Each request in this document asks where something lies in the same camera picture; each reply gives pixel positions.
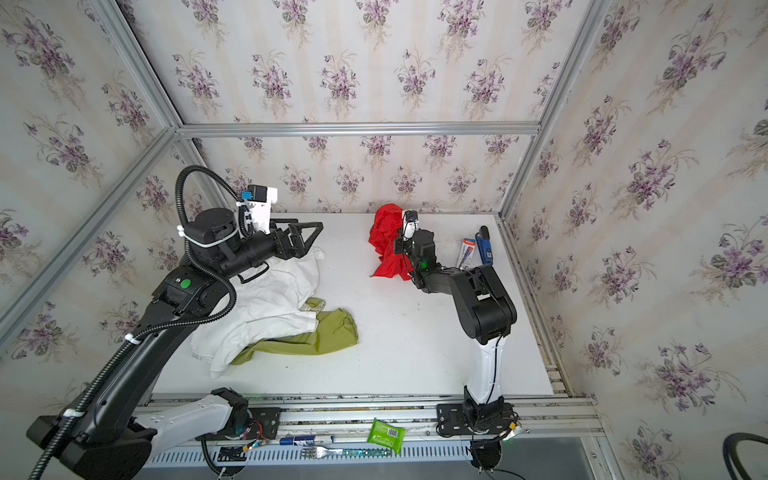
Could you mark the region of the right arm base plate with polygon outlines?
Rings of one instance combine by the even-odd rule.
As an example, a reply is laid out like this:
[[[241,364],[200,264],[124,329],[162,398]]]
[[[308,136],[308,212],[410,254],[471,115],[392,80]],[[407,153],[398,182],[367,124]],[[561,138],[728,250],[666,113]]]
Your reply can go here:
[[[520,424],[519,415],[509,403],[502,407],[479,408],[462,403],[443,403],[436,406],[436,432],[440,437],[492,436],[505,437]]]

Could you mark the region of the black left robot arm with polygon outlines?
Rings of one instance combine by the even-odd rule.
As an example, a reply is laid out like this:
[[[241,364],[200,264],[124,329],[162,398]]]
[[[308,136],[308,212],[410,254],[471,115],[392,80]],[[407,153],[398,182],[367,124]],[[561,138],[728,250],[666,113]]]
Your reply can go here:
[[[324,226],[278,219],[243,236],[229,209],[208,209],[193,221],[184,206],[177,213],[186,236],[184,262],[154,290],[136,328],[86,389],[58,415],[40,416],[29,427],[28,439],[42,450],[30,478],[41,478],[58,459],[82,479],[131,479],[159,453],[209,434],[239,437],[250,426],[247,400],[226,387],[158,421],[135,410],[181,343],[233,310],[232,278],[270,258],[305,256]]]

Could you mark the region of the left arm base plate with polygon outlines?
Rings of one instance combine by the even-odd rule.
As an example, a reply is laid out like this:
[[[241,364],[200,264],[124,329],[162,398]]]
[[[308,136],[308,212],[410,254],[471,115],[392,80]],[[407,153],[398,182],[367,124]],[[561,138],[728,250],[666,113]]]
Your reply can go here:
[[[280,408],[237,407],[222,435],[229,440],[275,440],[280,425]]]

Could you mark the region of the green wipes packet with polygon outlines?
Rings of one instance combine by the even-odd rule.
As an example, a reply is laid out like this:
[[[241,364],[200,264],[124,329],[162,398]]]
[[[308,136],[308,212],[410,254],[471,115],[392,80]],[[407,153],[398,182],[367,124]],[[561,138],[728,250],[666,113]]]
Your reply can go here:
[[[400,454],[406,429],[387,424],[379,419],[372,423],[367,442],[390,449],[394,454]]]

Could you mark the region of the green cloth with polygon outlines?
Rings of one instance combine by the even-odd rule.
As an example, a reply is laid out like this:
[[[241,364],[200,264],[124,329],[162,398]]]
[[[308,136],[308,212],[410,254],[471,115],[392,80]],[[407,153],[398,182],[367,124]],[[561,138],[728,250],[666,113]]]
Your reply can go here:
[[[242,365],[256,353],[291,356],[318,356],[334,353],[358,344],[359,335],[353,317],[344,309],[324,310],[326,302],[308,298],[301,307],[305,313],[315,313],[314,331],[288,337],[264,339],[244,348],[231,362]]]

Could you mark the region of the white red pen package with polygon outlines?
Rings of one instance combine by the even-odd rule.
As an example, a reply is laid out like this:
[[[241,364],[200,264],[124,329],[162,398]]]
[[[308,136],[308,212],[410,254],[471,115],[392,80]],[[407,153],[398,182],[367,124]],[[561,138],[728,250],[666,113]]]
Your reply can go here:
[[[459,255],[456,261],[456,267],[459,269],[466,269],[474,255],[476,249],[476,241],[471,238],[464,238],[461,241]]]

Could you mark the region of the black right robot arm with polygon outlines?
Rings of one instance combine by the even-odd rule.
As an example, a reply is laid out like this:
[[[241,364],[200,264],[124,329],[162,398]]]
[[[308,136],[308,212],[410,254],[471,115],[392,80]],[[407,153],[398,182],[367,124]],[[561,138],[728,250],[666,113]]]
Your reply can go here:
[[[417,289],[451,297],[463,332],[478,346],[475,371],[465,386],[462,405],[467,422],[477,428],[499,417],[504,408],[501,360],[517,310],[494,267],[441,265],[434,234],[415,226],[398,230],[394,253],[411,266],[409,276]]]

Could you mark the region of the red cloth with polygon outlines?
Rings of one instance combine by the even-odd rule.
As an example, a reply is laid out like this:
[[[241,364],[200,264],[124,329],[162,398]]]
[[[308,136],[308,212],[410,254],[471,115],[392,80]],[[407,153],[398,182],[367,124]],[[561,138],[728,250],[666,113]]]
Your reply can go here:
[[[369,233],[369,244],[374,247],[380,265],[373,272],[373,277],[400,277],[403,281],[410,280],[411,265],[406,258],[394,251],[395,240],[399,237],[402,227],[402,214],[403,210],[392,203],[381,206],[375,213]]]

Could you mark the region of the white cloth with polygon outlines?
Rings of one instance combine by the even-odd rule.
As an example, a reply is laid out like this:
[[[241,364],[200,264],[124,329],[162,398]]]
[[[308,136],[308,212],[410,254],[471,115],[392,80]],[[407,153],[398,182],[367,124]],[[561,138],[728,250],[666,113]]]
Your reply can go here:
[[[318,321],[301,307],[320,281],[325,253],[313,247],[302,258],[270,259],[260,278],[235,286],[237,301],[221,319],[198,327],[191,336],[192,356],[208,365],[208,376],[222,376],[246,347],[261,340],[311,333]]]

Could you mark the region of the blue black stapler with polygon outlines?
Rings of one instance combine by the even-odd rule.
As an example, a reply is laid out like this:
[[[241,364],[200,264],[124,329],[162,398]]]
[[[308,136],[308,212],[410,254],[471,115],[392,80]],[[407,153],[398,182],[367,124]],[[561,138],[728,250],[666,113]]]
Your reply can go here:
[[[478,251],[483,265],[493,264],[493,252],[490,241],[490,233],[487,226],[482,225],[475,234],[476,250]]]

